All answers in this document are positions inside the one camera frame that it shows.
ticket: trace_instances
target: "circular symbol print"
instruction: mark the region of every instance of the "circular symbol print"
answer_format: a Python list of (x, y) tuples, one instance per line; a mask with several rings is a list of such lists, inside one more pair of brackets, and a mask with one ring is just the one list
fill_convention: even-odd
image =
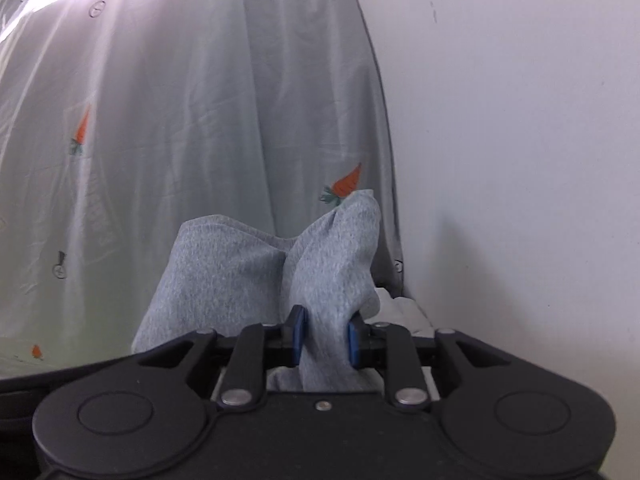
[(104, 0), (99, 0), (95, 2), (91, 6), (91, 9), (89, 9), (89, 16), (91, 16), (92, 18), (97, 18), (102, 14), (106, 6), (107, 6), (107, 2), (105, 2)]
[(66, 254), (62, 251), (58, 251), (58, 263), (53, 266), (52, 272), (59, 280), (64, 280), (66, 278), (65, 258)]

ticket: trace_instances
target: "black object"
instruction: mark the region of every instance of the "black object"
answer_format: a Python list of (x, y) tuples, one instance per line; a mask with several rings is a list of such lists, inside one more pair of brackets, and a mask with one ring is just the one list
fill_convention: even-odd
[(43, 480), (600, 478), (615, 431), (607, 403), (460, 332), (412, 338), (356, 315), (350, 359), (380, 372), (384, 396), (267, 393), (266, 370), (299, 364), (305, 319), (297, 306), (285, 324), (236, 338), (193, 332), (116, 362), (0, 381), (0, 471), (18, 471), (2, 453), (12, 446), (33, 459), (9, 478), (35, 478), (22, 434), (33, 414)]

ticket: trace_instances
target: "gray fabric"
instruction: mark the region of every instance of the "gray fabric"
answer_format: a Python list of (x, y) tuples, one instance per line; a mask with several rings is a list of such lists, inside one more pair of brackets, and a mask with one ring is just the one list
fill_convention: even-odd
[(397, 294), (356, 0), (0, 0), (0, 357), (126, 354), (183, 223), (297, 237), (359, 164), (382, 210), (372, 274)]
[(191, 330), (237, 335), (252, 323), (309, 313), (300, 366), (272, 374), (276, 390), (375, 389), (348, 361), (346, 327), (379, 308), (370, 274), (380, 210), (370, 191), (349, 196), (296, 240), (282, 240), (220, 216), (182, 226), (132, 349), (145, 351)]

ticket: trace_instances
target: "small screw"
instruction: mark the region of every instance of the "small screw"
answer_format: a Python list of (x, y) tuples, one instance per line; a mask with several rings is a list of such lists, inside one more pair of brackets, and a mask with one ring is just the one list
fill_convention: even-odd
[(429, 399), (429, 395), (420, 388), (403, 388), (396, 392), (396, 400), (406, 406), (417, 406)]
[(319, 412), (328, 412), (333, 405), (328, 400), (319, 400), (316, 402), (316, 410)]
[(236, 390), (227, 390), (220, 396), (222, 403), (227, 406), (244, 406), (251, 402), (252, 398), (251, 392), (240, 388)]

